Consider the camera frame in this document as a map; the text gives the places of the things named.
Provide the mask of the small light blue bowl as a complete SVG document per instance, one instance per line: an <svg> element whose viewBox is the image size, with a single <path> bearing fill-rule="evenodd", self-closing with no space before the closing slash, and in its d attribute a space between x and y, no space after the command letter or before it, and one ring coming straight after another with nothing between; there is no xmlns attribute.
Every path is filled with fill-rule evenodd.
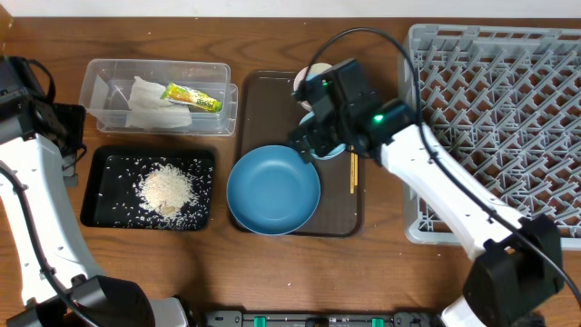
<svg viewBox="0 0 581 327"><path fill-rule="evenodd" d="M314 116L314 113L309 112L300 120L300 124L306 123L313 116ZM310 150L310 154L312 155L313 158L315 158L317 160L330 160L330 159L338 156L339 154L343 153L345 151L345 149L346 149L346 144L339 144L337 147L335 147L333 150L331 150L325 156L316 155L316 153L313 149Z"/></svg>

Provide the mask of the cream cup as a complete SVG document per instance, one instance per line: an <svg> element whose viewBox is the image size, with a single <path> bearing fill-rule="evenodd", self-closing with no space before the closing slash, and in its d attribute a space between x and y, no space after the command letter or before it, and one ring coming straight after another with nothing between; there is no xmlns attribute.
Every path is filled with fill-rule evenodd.
<svg viewBox="0 0 581 327"><path fill-rule="evenodd" d="M316 75L322 74L324 73L326 70L330 69L332 67L331 64L327 64L327 63L316 63L313 64L307 71L306 71L306 77L308 79L313 78Z"/></svg>

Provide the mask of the large dark blue plate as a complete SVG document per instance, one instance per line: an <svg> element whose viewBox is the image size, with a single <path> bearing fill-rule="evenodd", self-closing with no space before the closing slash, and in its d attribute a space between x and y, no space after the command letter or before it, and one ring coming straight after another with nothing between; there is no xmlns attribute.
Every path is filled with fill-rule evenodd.
<svg viewBox="0 0 581 327"><path fill-rule="evenodd" d="M319 174L287 146L266 145L246 153L232 168L226 189L234 219L262 235L301 228L320 202Z"/></svg>

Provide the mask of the white napkin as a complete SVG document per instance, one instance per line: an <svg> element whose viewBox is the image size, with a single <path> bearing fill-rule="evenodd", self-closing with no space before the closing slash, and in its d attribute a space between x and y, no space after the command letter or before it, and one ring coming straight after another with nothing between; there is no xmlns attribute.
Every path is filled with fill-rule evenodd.
<svg viewBox="0 0 581 327"><path fill-rule="evenodd" d="M142 129L172 129L192 123L189 109L184 105L172 104L161 96L165 87L147 82L140 76L134 77L129 100L130 113L126 117L126 127Z"/></svg>

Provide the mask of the yellow green snack wrapper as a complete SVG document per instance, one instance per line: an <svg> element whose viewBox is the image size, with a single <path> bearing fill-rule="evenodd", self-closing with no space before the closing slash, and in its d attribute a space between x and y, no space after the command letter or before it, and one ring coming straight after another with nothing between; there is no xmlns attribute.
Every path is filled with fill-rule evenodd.
<svg viewBox="0 0 581 327"><path fill-rule="evenodd" d="M222 102L206 93L174 83L167 85L161 99L172 104L194 106L210 113L218 113L222 109Z"/></svg>

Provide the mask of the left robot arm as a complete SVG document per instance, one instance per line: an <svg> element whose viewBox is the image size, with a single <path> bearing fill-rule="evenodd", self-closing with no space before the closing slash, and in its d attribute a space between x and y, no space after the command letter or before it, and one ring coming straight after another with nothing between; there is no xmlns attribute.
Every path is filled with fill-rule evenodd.
<svg viewBox="0 0 581 327"><path fill-rule="evenodd" d="M33 59L1 59L1 201L22 274L24 310L9 326L193 326L177 297L150 300L105 276L90 253L66 185L84 156L86 110L55 102Z"/></svg>

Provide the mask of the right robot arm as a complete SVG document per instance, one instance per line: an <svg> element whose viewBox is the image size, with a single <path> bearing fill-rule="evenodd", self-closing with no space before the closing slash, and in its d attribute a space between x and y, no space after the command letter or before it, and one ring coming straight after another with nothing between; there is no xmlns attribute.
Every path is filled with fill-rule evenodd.
<svg viewBox="0 0 581 327"><path fill-rule="evenodd" d="M290 133L309 162L345 144L397 176L456 235L472 267L440 326L514 326L568 283L554 224L528 220L461 167L400 99L382 101L358 61L346 60L294 82L313 116Z"/></svg>

